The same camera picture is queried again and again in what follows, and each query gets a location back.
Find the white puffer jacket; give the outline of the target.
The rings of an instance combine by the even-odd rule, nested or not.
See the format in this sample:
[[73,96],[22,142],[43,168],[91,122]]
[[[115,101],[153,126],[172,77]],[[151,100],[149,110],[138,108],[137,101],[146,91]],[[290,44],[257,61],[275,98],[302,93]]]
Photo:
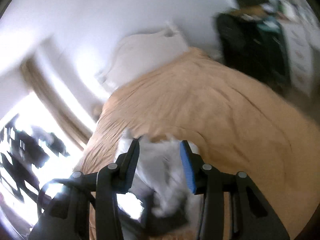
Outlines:
[[139,137],[139,158],[130,192],[142,198],[142,224],[151,237],[195,239],[202,196],[187,186],[180,158],[180,140],[152,142]]

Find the rack of dark clothes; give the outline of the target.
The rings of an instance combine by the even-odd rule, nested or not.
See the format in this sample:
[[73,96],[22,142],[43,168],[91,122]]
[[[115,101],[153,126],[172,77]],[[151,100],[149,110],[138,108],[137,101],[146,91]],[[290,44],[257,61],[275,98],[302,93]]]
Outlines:
[[53,132],[28,126],[16,114],[1,130],[2,185],[21,202],[25,202],[23,194],[36,202],[40,191],[36,171],[53,156],[70,156],[63,141]]

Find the mustard yellow bed quilt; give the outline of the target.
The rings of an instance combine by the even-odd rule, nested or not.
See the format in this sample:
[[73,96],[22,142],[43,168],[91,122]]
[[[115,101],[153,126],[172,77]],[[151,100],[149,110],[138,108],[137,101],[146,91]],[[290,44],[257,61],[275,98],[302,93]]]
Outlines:
[[76,168],[93,173],[111,163],[125,128],[189,140],[220,171],[247,172],[291,239],[319,220],[319,126],[197,48],[117,89]]

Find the beige curtain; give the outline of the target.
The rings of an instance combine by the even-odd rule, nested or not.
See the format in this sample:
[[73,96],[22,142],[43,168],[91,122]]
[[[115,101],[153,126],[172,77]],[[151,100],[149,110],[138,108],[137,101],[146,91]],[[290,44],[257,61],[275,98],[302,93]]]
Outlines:
[[92,132],[72,113],[54,87],[49,84],[35,60],[24,60],[20,70],[29,88],[48,109],[65,135],[80,150],[84,150]]

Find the white wooden headboard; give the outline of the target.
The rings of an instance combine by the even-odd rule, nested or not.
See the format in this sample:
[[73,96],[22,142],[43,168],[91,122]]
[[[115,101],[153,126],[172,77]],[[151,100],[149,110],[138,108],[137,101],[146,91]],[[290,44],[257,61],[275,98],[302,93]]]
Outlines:
[[182,32],[175,25],[167,25],[153,34],[135,34],[118,42],[108,67],[98,80],[112,93],[119,87],[149,73],[189,50]]

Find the white dresser with drawers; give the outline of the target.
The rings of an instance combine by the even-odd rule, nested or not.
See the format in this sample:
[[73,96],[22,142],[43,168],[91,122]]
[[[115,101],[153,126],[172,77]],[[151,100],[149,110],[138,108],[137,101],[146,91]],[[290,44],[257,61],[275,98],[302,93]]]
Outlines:
[[289,58],[290,78],[293,87],[308,97],[312,97],[315,89],[315,68],[313,51],[308,39],[308,32],[297,16],[295,7],[283,5],[284,19],[279,21],[286,41]]

